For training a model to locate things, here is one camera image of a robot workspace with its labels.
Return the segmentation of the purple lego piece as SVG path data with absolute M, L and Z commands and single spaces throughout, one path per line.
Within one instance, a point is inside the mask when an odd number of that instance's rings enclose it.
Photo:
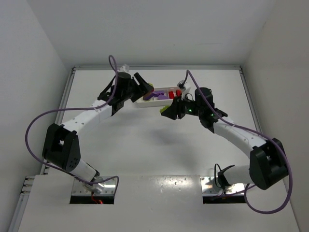
M 165 90 L 154 91 L 153 95 L 154 95 L 154 100 L 156 101 L 169 100 L 169 97 Z

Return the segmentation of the red lego brick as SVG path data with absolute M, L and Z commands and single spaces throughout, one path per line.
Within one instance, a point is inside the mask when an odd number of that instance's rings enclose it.
M 175 97 L 173 91 L 169 91 L 169 92 L 168 92 L 168 95 L 169 95 L 169 99 L 174 99 L 174 97 Z

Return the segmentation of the green red purple lego stack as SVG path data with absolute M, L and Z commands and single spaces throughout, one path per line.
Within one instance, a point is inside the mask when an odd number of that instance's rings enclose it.
M 152 89 L 143 96 L 144 101 L 149 101 L 153 97 L 154 86 L 152 83 L 148 83 Z

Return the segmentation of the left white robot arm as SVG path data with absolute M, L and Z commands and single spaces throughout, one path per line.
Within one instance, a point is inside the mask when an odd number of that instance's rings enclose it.
M 117 72 L 89 110 L 82 111 L 61 125 L 54 123 L 48 127 L 43 158 L 85 182 L 95 181 L 99 172 L 81 158 L 79 136 L 90 132 L 103 120 L 116 114 L 125 101 L 135 102 L 153 90 L 153 86 L 139 73 L 130 75 L 125 71 Z

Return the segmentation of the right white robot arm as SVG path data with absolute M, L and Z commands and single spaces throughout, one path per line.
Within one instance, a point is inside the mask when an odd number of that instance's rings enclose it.
M 282 143 L 276 138 L 270 141 L 237 128 L 225 112 L 215 107 L 209 88 L 195 90 L 194 100 L 175 97 L 160 113 L 172 120 L 182 119 L 185 115 L 197 116 L 204 128 L 225 138 L 249 158 L 249 165 L 230 165 L 218 172 L 216 184 L 221 189 L 243 183 L 266 190 L 288 175 L 281 154 Z

